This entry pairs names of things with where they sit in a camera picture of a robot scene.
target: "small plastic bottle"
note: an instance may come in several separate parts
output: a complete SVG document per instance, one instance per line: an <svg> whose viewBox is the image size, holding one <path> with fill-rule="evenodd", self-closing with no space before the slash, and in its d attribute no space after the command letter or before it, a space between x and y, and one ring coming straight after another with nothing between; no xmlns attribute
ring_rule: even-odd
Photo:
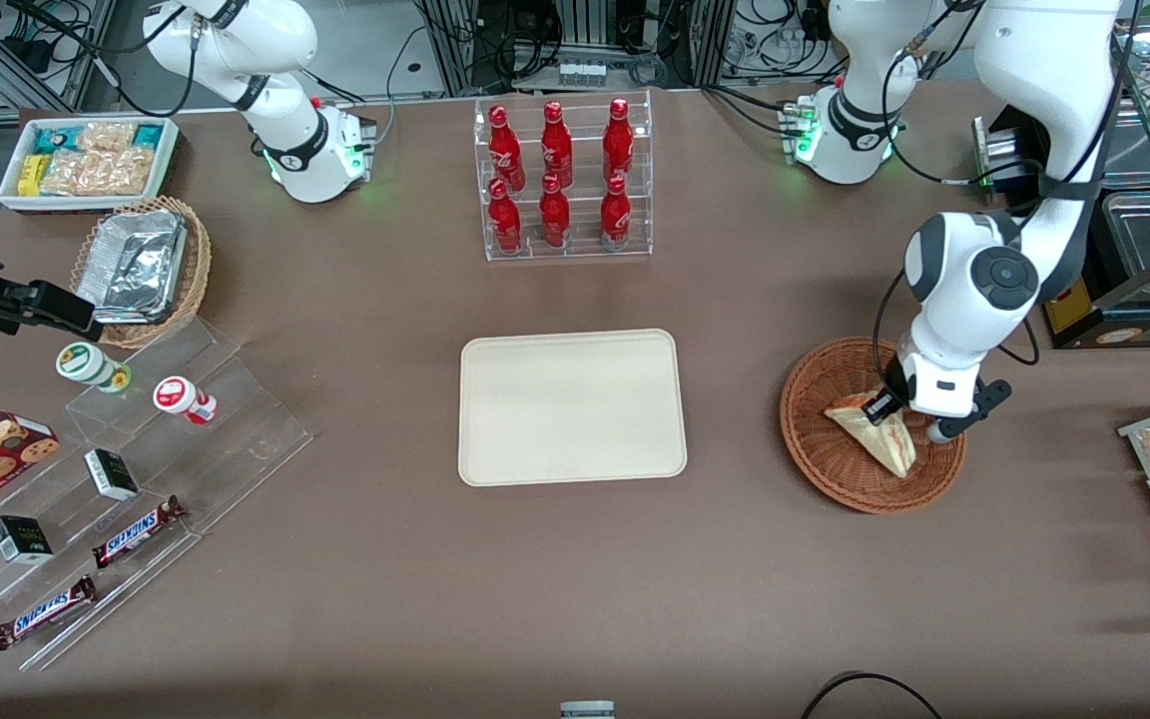
<svg viewBox="0 0 1150 719"><path fill-rule="evenodd" d="M544 152L544 171L555 173L561 188L575 183L575 152L572 148L572 131L562 120L562 104L557 100L544 104L544 135L539 137Z"/></svg>
<svg viewBox="0 0 1150 719"><path fill-rule="evenodd" d="M501 178L491 178L488 191L491 192L488 214L491 215L499 252L516 254L521 252L521 214L518 213L518 205L508 197L508 186Z"/></svg>
<svg viewBox="0 0 1150 719"><path fill-rule="evenodd" d="M488 112L491 117L491 162L497 176L505 178L508 191L521 192L526 186L526 170L521 169L521 143L508 127L508 113L499 105Z"/></svg>
<svg viewBox="0 0 1150 719"><path fill-rule="evenodd" d="M562 193L562 183L555 173L544 176L544 196L539 198L539 217L544 222L544 242L553 250L564 250L570 240L572 206Z"/></svg>
<svg viewBox="0 0 1150 719"><path fill-rule="evenodd" d="M601 136L601 174L610 183L616 174L629 177L632 169L632 127L629 124L629 101L611 100L611 122Z"/></svg>
<svg viewBox="0 0 1150 719"><path fill-rule="evenodd" d="M632 204L624 194L624 176L612 177L606 183L606 197L601 199L601 246L607 252L624 250L629 243L629 214Z"/></svg>

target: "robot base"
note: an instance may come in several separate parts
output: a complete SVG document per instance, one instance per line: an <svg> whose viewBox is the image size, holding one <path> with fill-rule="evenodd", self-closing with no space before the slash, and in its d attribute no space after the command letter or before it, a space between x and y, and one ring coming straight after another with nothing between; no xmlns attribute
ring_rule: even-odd
<svg viewBox="0 0 1150 719"><path fill-rule="evenodd" d="M828 117L828 102L834 94L836 87L823 87L816 94L800 95L795 105L780 110L780 129L793 136L783 138L783 155L789 165L805 165L828 182L861 183L889 160L894 148L879 132L872 135L875 143L871 150L851 147ZM897 135L896 125L891 136Z"/></svg>
<svg viewBox="0 0 1150 719"><path fill-rule="evenodd" d="M328 120L328 139L304 170L279 169L269 154L274 179L300 201L334 200L352 184L368 182L375 160L375 123L361 123L356 115L337 108L319 108Z"/></svg>

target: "beige tray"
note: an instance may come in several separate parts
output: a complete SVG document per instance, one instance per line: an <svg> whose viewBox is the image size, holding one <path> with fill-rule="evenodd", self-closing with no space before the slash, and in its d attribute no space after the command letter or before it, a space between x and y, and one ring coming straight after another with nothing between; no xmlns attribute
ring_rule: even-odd
<svg viewBox="0 0 1150 719"><path fill-rule="evenodd" d="M460 477L474 487L672 477L685 468L662 330L483 337L460 355Z"/></svg>

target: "white basket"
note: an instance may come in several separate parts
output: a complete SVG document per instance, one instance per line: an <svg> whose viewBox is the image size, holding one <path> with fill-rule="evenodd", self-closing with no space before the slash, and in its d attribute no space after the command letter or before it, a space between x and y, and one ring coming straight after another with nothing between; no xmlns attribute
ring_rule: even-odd
<svg viewBox="0 0 1150 719"><path fill-rule="evenodd" d="M90 122L136 123L140 125L160 125L162 136L154 151L154 165L150 167L150 178L145 183L145 192L140 194L103 194L90 197L37 196L24 197L17 193L20 167L26 155L32 154L38 135L56 128L72 128ZM29 120L20 129L20 140L12 151L12 161L3 173L0 183L0 201L5 208L17 213L87 213L87 211L122 208L133 201L152 200L162 188L171 163L171 152L178 137L177 124L164 117L144 117L143 115L100 115L99 117L59 117L47 120Z"/></svg>

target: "white tray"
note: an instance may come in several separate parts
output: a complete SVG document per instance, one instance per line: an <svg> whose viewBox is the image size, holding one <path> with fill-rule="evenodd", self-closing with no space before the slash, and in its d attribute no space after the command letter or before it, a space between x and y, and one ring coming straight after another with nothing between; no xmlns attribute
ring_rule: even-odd
<svg viewBox="0 0 1150 719"><path fill-rule="evenodd" d="M23 197L17 193L20 168L24 159L33 152L38 132L49 129L84 125L91 122L136 123L140 125L162 125L159 146L154 150L154 163L150 165L150 178L145 183L145 192L140 194L101 194L93 197L37 196ZM47 120L29 120L20 128L17 146L12 152L12 161L3 173L0 183L0 201L5 208L17 213L91 213L93 209L122 208L136 201L152 200L159 194L162 182L168 177L171 163L171 152L177 143L177 124L166 117L145 117L145 115L84 115L84 117L60 117Z"/></svg>
<svg viewBox="0 0 1150 719"><path fill-rule="evenodd" d="M483 337L460 354L460 479L474 487L685 469L677 347L662 330Z"/></svg>

